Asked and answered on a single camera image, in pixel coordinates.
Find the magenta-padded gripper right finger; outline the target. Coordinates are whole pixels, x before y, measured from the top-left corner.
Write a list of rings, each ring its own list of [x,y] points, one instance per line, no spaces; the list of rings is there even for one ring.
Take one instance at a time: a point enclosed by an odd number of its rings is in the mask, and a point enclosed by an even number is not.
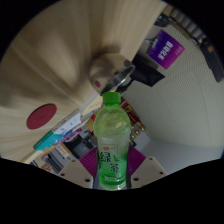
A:
[[[167,176],[167,172],[155,157],[146,157],[133,147],[129,148],[127,174],[129,189],[141,188]]]

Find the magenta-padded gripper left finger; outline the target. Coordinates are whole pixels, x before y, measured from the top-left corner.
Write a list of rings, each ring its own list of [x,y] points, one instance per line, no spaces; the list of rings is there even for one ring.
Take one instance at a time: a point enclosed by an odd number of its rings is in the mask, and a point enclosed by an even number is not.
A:
[[[68,162],[58,176],[78,186],[92,189],[97,173],[97,162],[97,148],[94,147],[79,159]]]

